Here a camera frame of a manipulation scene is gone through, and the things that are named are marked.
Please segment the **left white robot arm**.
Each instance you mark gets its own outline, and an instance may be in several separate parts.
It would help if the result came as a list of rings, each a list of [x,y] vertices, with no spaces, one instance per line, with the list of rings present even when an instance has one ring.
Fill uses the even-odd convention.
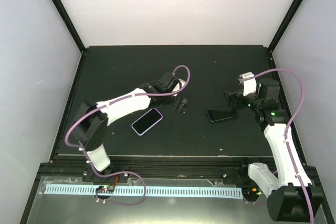
[[[174,70],[172,73],[166,72],[161,79],[144,83],[120,97],[93,105],[84,102],[65,135],[66,145],[83,152],[94,175],[102,182],[108,181],[113,169],[103,144],[107,127],[140,110],[156,110],[163,106],[181,110],[186,100],[182,99],[180,93],[188,86],[191,78],[190,71],[186,71],[186,80],[178,78]]]

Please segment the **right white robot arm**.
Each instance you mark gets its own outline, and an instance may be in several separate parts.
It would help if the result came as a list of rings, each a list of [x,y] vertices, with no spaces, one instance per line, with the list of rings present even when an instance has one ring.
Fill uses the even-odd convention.
[[[228,105],[240,110],[250,108],[271,148],[276,173],[264,163],[251,163],[238,171],[239,179],[258,185],[267,198],[268,213],[273,221],[314,222],[323,201],[323,192],[313,184],[303,169],[295,150],[289,118],[279,102],[277,80],[256,81],[252,73],[239,76],[243,89],[226,92]]]

